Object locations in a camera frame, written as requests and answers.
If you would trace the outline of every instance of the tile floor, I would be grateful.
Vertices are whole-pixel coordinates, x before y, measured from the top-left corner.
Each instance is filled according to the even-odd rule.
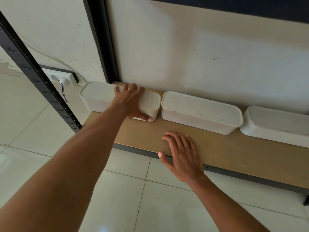
[[[66,93],[83,123],[90,112],[78,105],[79,90],[68,88]],[[74,133],[24,75],[0,74],[0,96],[1,207]],[[309,231],[303,195],[205,173],[270,231]],[[159,160],[113,149],[80,231],[218,229],[191,189]]]

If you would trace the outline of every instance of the wall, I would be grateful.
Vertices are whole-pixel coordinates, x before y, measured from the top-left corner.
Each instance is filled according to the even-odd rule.
[[[309,25],[148,0],[107,0],[125,82],[309,113]]]
[[[106,82],[82,0],[0,0],[0,7],[39,64]]]

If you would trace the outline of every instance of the container lid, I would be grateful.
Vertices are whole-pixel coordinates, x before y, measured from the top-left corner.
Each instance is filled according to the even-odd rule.
[[[162,107],[166,110],[177,111],[235,126],[241,126],[243,123],[241,110],[234,105],[173,91],[168,91],[164,94]]]
[[[258,126],[285,132],[309,135],[309,116],[262,107],[248,108],[252,121]]]
[[[113,84],[103,83],[99,81],[91,81],[87,83],[80,92],[80,96],[86,99],[95,99],[111,103],[115,97]],[[155,92],[144,91],[140,100],[139,107],[144,111],[154,111],[160,108],[161,96]]]

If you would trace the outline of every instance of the rectangular plastic box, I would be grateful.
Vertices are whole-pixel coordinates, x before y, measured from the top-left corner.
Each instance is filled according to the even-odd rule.
[[[186,94],[168,91],[161,106],[161,117],[165,120],[223,135],[243,124],[238,107]]]
[[[113,84],[92,81],[87,83],[80,91],[79,95],[85,102],[86,107],[91,111],[103,112],[109,107],[115,97]],[[161,96],[155,92],[144,91],[139,100],[139,107],[142,113],[152,117],[154,121],[160,108]]]
[[[309,147],[309,116],[268,108],[248,107],[240,131],[248,136]]]

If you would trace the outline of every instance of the electrical outlet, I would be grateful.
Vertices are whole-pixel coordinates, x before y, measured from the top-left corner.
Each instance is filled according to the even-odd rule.
[[[52,70],[52,69],[47,69],[47,68],[42,68],[42,70],[45,72],[47,77],[50,79],[52,82],[57,82],[60,83],[60,79],[62,77],[68,79],[70,81],[69,85],[77,85],[79,80],[74,72],[62,72],[62,71],[57,71],[57,70]]]

